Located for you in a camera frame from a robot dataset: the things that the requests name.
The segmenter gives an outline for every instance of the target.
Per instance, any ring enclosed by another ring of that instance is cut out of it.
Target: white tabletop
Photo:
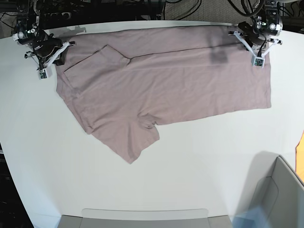
[[[138,21],[76,29],[204,24]],[[28,48],[1,39],[0,142],[33,224],[53,228],[61,215],[82,216],[83,209],[207,209],[209,217],[246,210],[277,154],[295,167],[304,129],[304,35],[283,31],[279,38],[283,45],[270,53],[270,109],[157,126],[161,139],[132,165],[83,131],[56,93],[54,66],[51,78],[39,80],[36,63],[24,59]]]

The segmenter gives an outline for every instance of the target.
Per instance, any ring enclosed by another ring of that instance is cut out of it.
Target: gray floor
[[[181,17],[187,15],[195,9],[200,0],[183,0],[175,4],[166,4],[166,20],[177,20]],[[232,0],[235,5],[242,9],[240,0]],[[1,19],[10,26],[16,24],[16,17],[10,17],[4,15]],[[196,21],[212,21],[212,22],[225,22],[238,24],[242,21],[250,21],[250,19],[240,16],[228,3],[227,0],[202,0],[200,8],[183,20],[196,20]],[[0,38],[10,37],[12,35],[13,29],[0,23]]]

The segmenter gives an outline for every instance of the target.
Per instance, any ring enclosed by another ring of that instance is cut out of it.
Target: cable
[[[253,12],[253,8],[252,8],[252,5],[251,5],[250,0],[247,0],[247,3],[249,4],[249,7],[250,7],[251,12]]]
[[[43,69],[43,64],[41,62],[41,58],[37,55],[37,52],[36,50],[33,48],[33,52],[34,54],[36,55],[37,59],[38,59],[38,62],[39,62],[39,69],[42,70]]]
[[[35,61],[35,63],[37,63],[37,65],[39,66],[39,63],[34,59],[34,57],[33,56],[31,56],[31,57]]]
[[[293,8],[294,4],[296,4],[296,1],[290,4],[290,8],[293,11],[293,16],[295,15],[295,11],[294,11],[294,8]]]
[[[289,16],[294,16],[295,14],[292,14],[286,7],[284,7],[284,6],[279,6],[279,9],[281,10],[281,11],[283,11],[283,10],[286,10],[286,12],[285,13],[287,13]]]
[[[199,1],[199,5],[197,6],[197,8],[196,8],[193,12],[191,12],[190,14],[188,14],[188,15],[182,17],[182,18],[179,18],[179,19],[177,19],[177,20],[182,20],[182,19],[184,19],[184,18],[186,18],[186,17],[192,15],[193,13],[195,13],[195,12],[199,9],[199,7],[201,6],[201,3],[202,3],[202,0],[198,0],[198,1]]]
[[[3,16],[4,16],[4,13],[3,13],[2,16],[0,17],[0,20],[3,18]]]
[[[0,12],[0,13],[3,13],[4,15],[8,15],[8,16],[11,16],[11,17],[17,16],[17,15],[10,15],[10,14],[8,14],[8,13],[6,13],[6,12]]]
[[[248,10],[248,8],[245,5],[245,1],[241,0],[241,4],[242,4],[242,7],[243,7],[243,10],[245,11],[245,13],[249,14],[249,10]]]
[[[259,51],[258,51],[258,53],[257,53],[257,56],[258,56],[258,57],[261,57],[261,56],[262,56],[262,49],[263,49],[265,43],[267,42],[266,36],[264,36],[263,34],[262,34],[262,36],[265,38],[265,40],[264,40],[262,46],[260,47],[260,49],[259,49]]]
[[[287,12],[287,11],[285,11],[284,9],[282,9],[282,8],[278,8],[280,11],[282,11],[283,13],[285,13],[285,14],[287,14],[288,16],[292,16],[291,14],[290,14],[290,12]]]
[[[303,10],[301,9],[300,5],[298,2],[296,2],[297,6],[299,7],[299,14],[298,17],[300,16],[300,14],[302,13],[302,15],[304,16]]]
[[[252,16],[258,14],[259,11],[262,9],[262,7],[263,7],[263,5],[264,5],[264,2],[265,2],[265,0],[260,0],[260,4],[259,4],[259,6],[257,7],[256,11],[247,14],[247,13],[243,13],[242,11],[240,11],[240,10],[235,6],[235,4],[233,4],[233,2],[232,2],[231,0],[227,0],[227,1],[228,1],[229,4],[235,9],[236,12],[238,12],[240,15],[242,15],[242,16],[244,16],[244,17],[248,17],[248,18],[250,18],[250,17],[252,17]]]
[[[3,24],[5,24],[6,26],[8,26],[8,27],[10,27],[10,28],[12,28],[12,29],[14,29],[14,27],[12,27],[12,26],[10,26],[10,25],[8,25],[7,23],[5,23],[4,21],[2,21],[2,20],[0,20]]]
[[[172,1],[166,1],[166,3],[175,4],[175,3],[179,3],[181,1],[183,1],[183,0],[178,0],[178,1],[174,1],[174,2],[172,2]]]
[[[166,2],[163,6],[163,10],[162,10],[162,14],[163,14],[163,20],[166,20],[166,15],[165,15],[165,12],[166,12]]]

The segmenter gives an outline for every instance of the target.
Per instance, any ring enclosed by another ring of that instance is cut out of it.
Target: orange object
[[[295,172],[304,181],[304,134],[296,147]]]

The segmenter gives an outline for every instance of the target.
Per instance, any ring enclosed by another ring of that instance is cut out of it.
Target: shirt sleeve
[[[107,122],[91,134],[130,164],[140,156],[143,149],[160,138],[153,124],[144,126],[137,120]]]

